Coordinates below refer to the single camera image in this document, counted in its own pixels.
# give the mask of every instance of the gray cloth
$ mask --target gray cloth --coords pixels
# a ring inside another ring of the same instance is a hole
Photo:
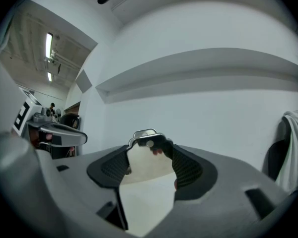
[[[298,110],[287,111],[284,117],[289,121],[292,132],[288,152],[276,184],[291,194],[298,189]]]

